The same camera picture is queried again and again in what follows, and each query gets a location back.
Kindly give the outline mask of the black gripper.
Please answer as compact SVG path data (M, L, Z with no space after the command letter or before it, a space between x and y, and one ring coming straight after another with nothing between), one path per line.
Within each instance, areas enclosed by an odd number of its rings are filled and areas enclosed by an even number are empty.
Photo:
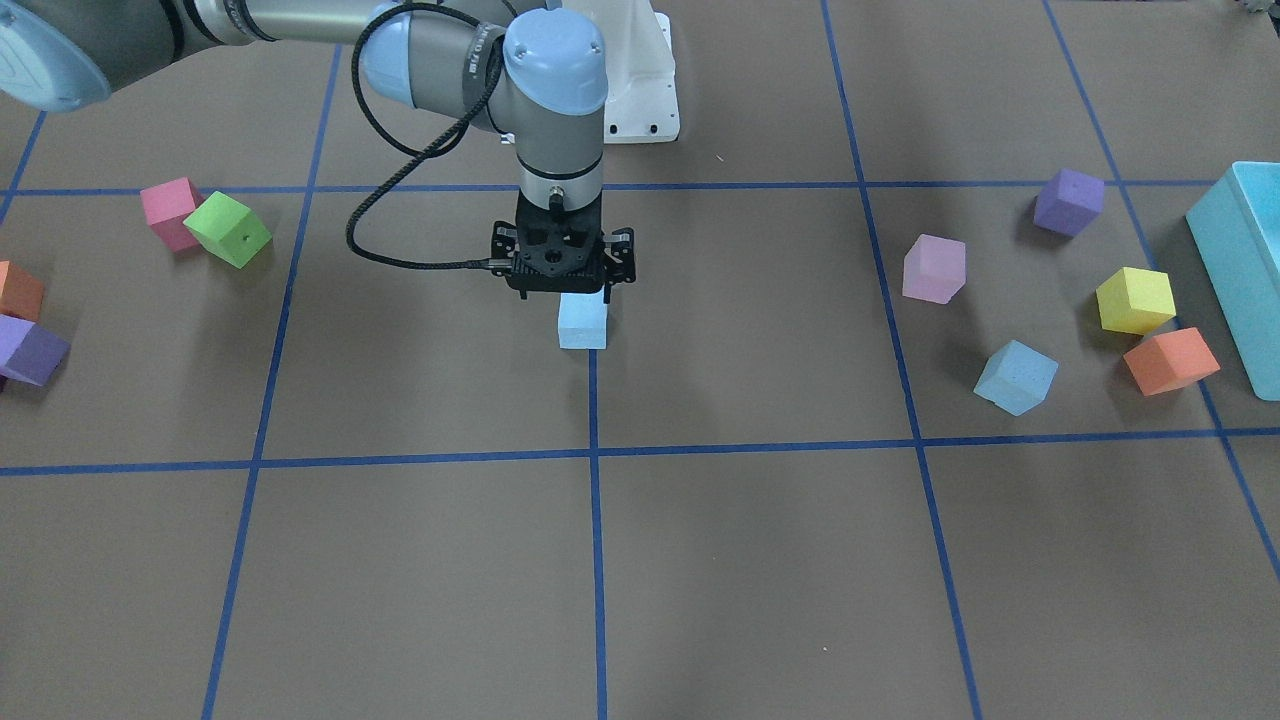
M576 210L540 208L520 195L515 220L495 222L490 273L521 293L595 293L611 305L612 287L636 281L635 231L605 233L603 197Z

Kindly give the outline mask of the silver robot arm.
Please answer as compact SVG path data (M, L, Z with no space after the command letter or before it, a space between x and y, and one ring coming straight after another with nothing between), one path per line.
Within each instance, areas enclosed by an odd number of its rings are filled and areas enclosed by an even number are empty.
M521 295L599 293L636 278L634 231L602 227L605 35L558 1L5 1L3 92L76 111L211 47L349 47L356 102L407 163L351 214L348 249L415 272L480 270ZM515 220L488 258L425 263L362 247L375 202L468 129L515 140Z

